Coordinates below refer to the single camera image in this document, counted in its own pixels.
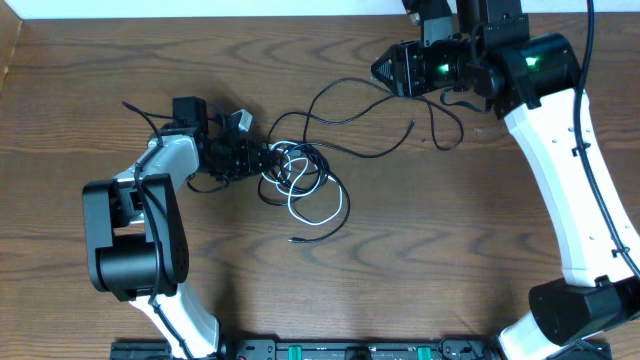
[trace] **wood grain surface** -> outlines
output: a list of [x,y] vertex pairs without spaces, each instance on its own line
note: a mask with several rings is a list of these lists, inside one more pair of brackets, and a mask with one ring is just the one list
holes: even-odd
[[4,0],[0,1],[0,91],[9,71],[8,65],[13,56],[21,26],[22,20]]
[[[561,32],[581,56],[584,15],[533,15],[533,33]],[[81,189],[132,164],[150,129],[127,100],[170,113],[196,95],[247,108],[265,134],[285,111],[305,110],[340,77],[368,67],[399,40],[419,36],[402,16],[343,18],[29,21],[0,109],[0,347],[3,358],[104,359],[116,339],[158,339],[142,313],[98,293],[86,269]],[[588,90],[605,158],[640,226],[640,15],[598,16]],[[345,85],[320,115],[355,114],[380,94]],[[386,103],[343,127],[314,123],[310,139],[390,155],[361,160],[323,150],[353,201],[333,238],[314,236],[286,209],[263,204],[257,179],[227,192],[181,190],[189,278],[229,331],[281,338],[420,339],[491,335],[528,310],[532,286],[561,276],[551,221],[526,160],[494,115],[455,109],[458,150],[437,151],[424,106]],[[442,142],[457,128],[437,114]],[[278,139],[299,139],[291,118]],[[205,186],[209,180],[202,179]],[[334,189],[301,204],[333,211]],[[636,359],[640,325],[607,333],[618,359]]]

